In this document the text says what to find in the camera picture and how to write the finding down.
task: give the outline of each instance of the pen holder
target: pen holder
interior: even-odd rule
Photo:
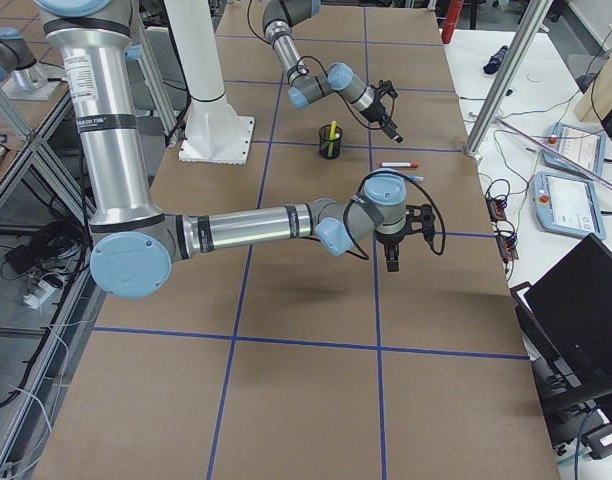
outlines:
[[[330,138],[330,125],[324,125],[319,129],[319,155],[327,160],[339,157],[342,148],[342,137],[344,131],[337,126],[335,129],[336,138]]]

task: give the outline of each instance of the red fire extinguisher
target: red fire extinguisher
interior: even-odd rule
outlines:
[[[457,20],[459,20],[459,14],[462,12],[463,6],[464,0],[450,0],[448,13],[446,13],[446,21],[444,22],[444,30],[442,30],[442,42],[444,42],[444,45],[450,43],[451,38],[453,38],[453,32],[457,26]]]

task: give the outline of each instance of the white table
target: white table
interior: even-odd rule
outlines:
[[[445,46],[456,92],[465,98],[460,100],[460,107],[469,130],[474,120],[469,115],[471,112],[473,114],[479,112],[495,78],[486,75],[482,67],[502,45],[510,45],[512,38],[511,32],[457,30],[452,42]],[[578,91],[563,60],[548,36],[543,33],[535,38],[513,80],[511,89],[513,93],[504,99],[500,107],[501,116],[514,112],[543,111],[557,103],[567,101]],[[580,98],[581,93],[578,92],[565,115],[566,104],[546,113],[511,116],[506,121],[534,136],[548,135],[553,124],[560,119],[565,123],[583,126],[592,131],[599,130],[601,125],[582,124],[575,117],[573,110]],[[492,179],[507,179],[512,191],[520,191],[525,188],[525,183],[504,166],[493,139],[494,130],[500,128],[499,125],[493,124],[489,129],[479,149],[483,156],[479,170]],[[538,162],[537,171],[557,171],[545,166],[537,153],[526,149],[526,147],[534,148],[534,145],[527,140],[507,133],[498,133],[497,137],[509,165],[525,178],[529,179],[532,176],[535,162]],[[611,142],[606,150],[606,157],[612,159]],[[612,164],[605,165],[603,176],[612,181]],[[482,175],[484,190],[489,183],[489,180]],[[493,194],[504,191],[501,185],[498,187],[500,188],[493,190]],[[595,188],[602,210],[612,211],[612,192],[597,183]],[[506,209],[509,220],[518,226],[519,240],[517,247],[519,260],[515,262],[509,286],[524,281],[536,282],[579,242],[577,238],[545,232],[535,216],[531,190],[522,207],[523,198],[523,195],[511,196]],[[605,216],[603,220],[607,231],[604,243],[612,251],[612,216]],[[572,479],[573,462],[560,465],[560,474],[564,480]],[[579,475],[585,480],[612,480],[612,456],[602,461],[581,458]]]

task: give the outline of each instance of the tablet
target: tablet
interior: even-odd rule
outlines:
[[[552,135],[556,138],[556,142],[554,144],[549,143],[551,148],[557,150],[577,165],[581,165],[586,170],[601,176],[604,168],[607,138],[604,132],[592,132],[572,125],[557,123],[553,127]],[[543,153],[546,165],[586,176],[582,170],[564,163],[547,151],[544,150]]]
[[[574,237],[594,233],[601,240],[606,238],[595,187],[589,180],[538,172],[533,180],[533,201],[544,230]]]

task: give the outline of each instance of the computer monitor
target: computer monitor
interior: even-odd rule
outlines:
[[[525,295],[582,384],[612,375],[612,252],[585,237]],[[612,423],[612,394],[597,399]]]

